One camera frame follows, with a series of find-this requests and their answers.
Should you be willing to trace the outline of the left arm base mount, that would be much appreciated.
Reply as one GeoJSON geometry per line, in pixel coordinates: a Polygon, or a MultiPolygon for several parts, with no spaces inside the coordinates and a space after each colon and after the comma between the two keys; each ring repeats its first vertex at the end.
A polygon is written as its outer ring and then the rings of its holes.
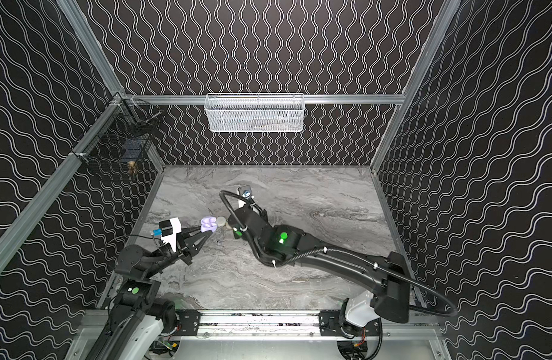
{"type": "Polygon", "coordinates": [[[175,326],[170,337],[196,336],[202,313],[198,310],[176,310],[175,326]]]}

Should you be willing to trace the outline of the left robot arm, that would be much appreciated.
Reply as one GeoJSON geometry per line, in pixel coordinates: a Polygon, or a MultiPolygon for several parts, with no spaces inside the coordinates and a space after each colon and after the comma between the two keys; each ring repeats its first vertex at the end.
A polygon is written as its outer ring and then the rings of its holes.
{"type": "Polygon", "coordinates": [[[132,244],[120,253],[115,273],[123,283],[109,300],[106,325],[87,359],[146,359],[158,338],[179,330],[175,305],[157,296],[161,283],[155,276],[178,261],[190,265],[214,232],[189,227],[164,233],[170,238],[157,239],[153,251],[132,244]]]}

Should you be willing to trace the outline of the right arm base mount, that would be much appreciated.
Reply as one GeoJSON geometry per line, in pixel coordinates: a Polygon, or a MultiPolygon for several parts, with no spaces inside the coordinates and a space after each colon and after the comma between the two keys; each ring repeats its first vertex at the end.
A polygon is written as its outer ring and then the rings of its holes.
{"type": "Polygon", "coordinates": [[[319,331],[322,337],[343,337],[347,339],[366,336],[378,336],[381,319],[370,321],[363,327],[352,325],[340,313],[340,310],[321,310],[318,314],[319,331]]]}

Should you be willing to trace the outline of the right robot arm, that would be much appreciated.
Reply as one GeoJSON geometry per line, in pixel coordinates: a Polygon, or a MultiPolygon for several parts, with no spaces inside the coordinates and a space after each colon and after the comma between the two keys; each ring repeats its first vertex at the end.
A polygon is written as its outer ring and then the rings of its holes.
{"type": "Polygon", "coordinates": [[[446,296],[413,279],[403,255],[368,255],[336,246],[287,224],[272,225],[266,211],[254,199],[222,190],[220,199],[229,211],[229,225],[245,240],[254,257],[271,268],[304,266],[341,277],[361,286],[363,294],[344,301],[341,322],[363,328],[377,319],[407,323],[417,311],[440,317],[455,317],[457,306],[446,296]],[[411,305],[412,287],[441,300],[444,310],[411,305]]]}

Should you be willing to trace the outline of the purple round earbud case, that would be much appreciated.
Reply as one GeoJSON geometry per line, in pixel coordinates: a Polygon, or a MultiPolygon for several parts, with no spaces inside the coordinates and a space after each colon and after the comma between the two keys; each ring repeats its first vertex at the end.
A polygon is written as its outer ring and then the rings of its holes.
{"type": "Polygon", "coordinates": [[[201,232],[207,232],[207,231],[211,231],[211,232],[215,232],[218,228],[218,224],[217,224],[217,218],[216,217],[204,217],[201,221],[200,221],[200,231],[201,232]]]}

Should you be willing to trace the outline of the white round earbud case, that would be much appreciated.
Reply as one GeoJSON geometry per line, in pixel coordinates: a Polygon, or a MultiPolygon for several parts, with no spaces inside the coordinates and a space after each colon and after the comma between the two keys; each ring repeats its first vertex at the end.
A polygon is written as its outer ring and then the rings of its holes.
{"type": "Polygon", "coordinates": [[[219,227],[224,227],[226,225],[225,217],[217,217],[216,218],[216,225],[219,226],[219,227]]]}

